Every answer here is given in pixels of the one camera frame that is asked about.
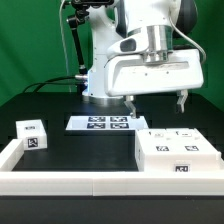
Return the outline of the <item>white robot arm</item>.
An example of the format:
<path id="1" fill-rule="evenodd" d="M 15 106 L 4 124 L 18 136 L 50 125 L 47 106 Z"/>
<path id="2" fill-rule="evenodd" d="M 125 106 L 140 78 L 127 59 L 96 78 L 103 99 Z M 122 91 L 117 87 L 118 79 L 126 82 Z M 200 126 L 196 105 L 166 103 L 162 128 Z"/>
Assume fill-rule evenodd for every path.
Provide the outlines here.
<path id="1" fill-rule="evenodd" d="M 197 19 L 194 0 L 115 0 L 111 7 L 89 9 L 93 38 L 93 65 L 83 96 L 99 104 L 123 102 L 132 117 L 136 95 L 175 91 L 178 109 L 190 89 L 203 84 L 204 50 L 176 50 L 173 34 L 185 36 Z"/>

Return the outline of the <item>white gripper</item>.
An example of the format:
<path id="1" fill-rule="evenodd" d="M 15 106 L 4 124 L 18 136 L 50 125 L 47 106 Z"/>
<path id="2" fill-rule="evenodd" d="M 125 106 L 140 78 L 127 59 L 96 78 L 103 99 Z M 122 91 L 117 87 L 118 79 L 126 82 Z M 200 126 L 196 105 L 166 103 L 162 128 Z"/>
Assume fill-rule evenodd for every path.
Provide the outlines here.
<path id="1" fill-rule="evenodd" d="M 109 96 L 177 92 L 177 111 L 185 111 L 186 89 L 200 88 L 204 82 L 199 52 L 176 50 L 168 61 L 145 64 L 140 55 L 117 56 L 105 67 L 105 92 Z M 124 104 L 133 119 L 137 118 L 134 97 L 126 96 Z"/>

